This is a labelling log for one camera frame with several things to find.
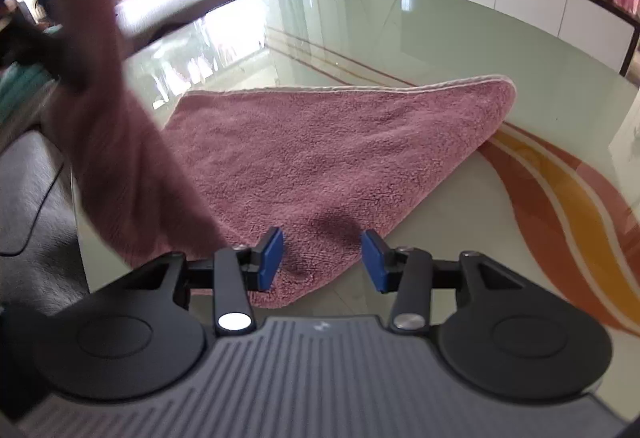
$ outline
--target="metal screw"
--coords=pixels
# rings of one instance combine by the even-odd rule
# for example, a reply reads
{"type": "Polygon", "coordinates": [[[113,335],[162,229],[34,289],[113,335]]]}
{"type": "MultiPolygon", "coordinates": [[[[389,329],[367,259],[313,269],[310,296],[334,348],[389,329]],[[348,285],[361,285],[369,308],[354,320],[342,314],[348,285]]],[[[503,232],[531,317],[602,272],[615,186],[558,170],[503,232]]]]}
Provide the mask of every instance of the metal screw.
{"type": "Polygon", "coordinates": [[[399,330],[419,330],[427,322],[418,313],[400,313],[394,318],[394,326],[399,330]]]}

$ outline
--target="pink towel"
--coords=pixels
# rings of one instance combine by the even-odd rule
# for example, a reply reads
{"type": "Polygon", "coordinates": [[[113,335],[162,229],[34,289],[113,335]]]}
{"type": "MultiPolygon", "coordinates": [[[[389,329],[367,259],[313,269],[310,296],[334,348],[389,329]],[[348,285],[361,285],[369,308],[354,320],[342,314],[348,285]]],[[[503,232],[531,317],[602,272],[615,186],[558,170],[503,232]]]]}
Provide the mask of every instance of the pink towel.
{"type": "Polygon", "coordinates": [[[498,129],[514,97],[503,76],[206,92],[180,100],[164,135],[229,240],[283,229],[273,287],[252,294],[274,308],[353,265],[360,231],[388,234],[498,129]]]}
{"type": "Polygon", "coordinates": [[[124,89],[111,0],[53,1],[90,82],[55,90],[45,124],[100,236],[139,265],[169,249],[205,257],[226,241],[254,244],[280,226],[286,258],[258,306],[286,305],[355,263],[360,230],[389,233],[514,100],[500,76],[194,94],[162,136],[124,89]]]}
{"type": "Polygon", "coordinates": [[[102,239],[131,265],[171,249],[207,257],[226,242],[152,120],[126,92],[112,0],[53,0],[90,76],[59,86],[44,119],[71,161],[82,207],[102,239]]]}

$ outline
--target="gray ribbed surface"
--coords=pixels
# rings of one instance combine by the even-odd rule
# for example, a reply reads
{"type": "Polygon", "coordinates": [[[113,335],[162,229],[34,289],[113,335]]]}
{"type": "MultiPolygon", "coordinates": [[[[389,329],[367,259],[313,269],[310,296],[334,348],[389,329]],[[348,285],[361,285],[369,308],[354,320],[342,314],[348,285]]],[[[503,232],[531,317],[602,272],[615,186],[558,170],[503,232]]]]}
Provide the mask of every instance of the gray ribbed surface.
{"type": "Polygon", "coordinates": [[[612,438],[623,423],[591,397],[554,407],[470,391],[420,339],[373,317],[268,319],[218,341],[183,384],[129,405],[51,396],[20,423],[46,438],[612,438]]]}

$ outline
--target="black circular pad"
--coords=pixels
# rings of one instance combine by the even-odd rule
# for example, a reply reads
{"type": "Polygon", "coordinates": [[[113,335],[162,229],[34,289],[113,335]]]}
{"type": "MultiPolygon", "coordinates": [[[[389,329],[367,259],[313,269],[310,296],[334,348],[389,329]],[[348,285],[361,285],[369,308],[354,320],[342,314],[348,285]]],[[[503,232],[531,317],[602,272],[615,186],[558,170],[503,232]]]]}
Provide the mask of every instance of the black circular pad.
{"type": "Polygon", "coordinates": [[[174,383],[205,344],[200,323],[156,291],[98,292],[52,317],[34,359],[57,391],[113,402],[174,383]]]}
{"type": "Polygon", "coordinates": [[[142,351],[153,330],[144,321],[122,315],[101,317],[86,323],[78,331],[78,344],[89,355],[123,358],[142,351]]]}
{"type": "Polygon", "coordinates": [[[538,287],[485,291],[440,327],[438,347],[471,385],[523,402],[580,394],[612,354],[600,324],[538,287]]]}
{"type": "Polygon", "coordinates": [[[492,339],[498,348],[515,357],[544,358],[564,348],[567,334],[550,319],[520,315],[497,323],[492,339]]]}

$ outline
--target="glass tabletop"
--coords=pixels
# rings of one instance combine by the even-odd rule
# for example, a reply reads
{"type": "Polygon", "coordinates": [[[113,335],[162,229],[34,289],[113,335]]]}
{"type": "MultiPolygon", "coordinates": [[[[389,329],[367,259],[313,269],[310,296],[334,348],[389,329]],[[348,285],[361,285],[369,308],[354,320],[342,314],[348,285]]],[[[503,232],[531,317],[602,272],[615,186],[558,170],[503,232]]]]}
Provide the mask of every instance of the glass tabletop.
{"type": "MultiPolygon", "coordinates": [[[[388,243],[440,259],[472,248],[586,309],[614,342],[597,393],[626,418],[640,411],[640,96],[606,66],[465,0],[238,0],[132,56],[126,73],[159,125],[195,89],[507,75],[518,96],[505,125],[388,243]]],[[[97,288],[126,268],[78,216],[97,288]]],[[[279,311],[386,317],[392,302],[356,265],[279,311]]],[[[452,295],[436,293],[436,321],[453,306],[452,295]]]]}

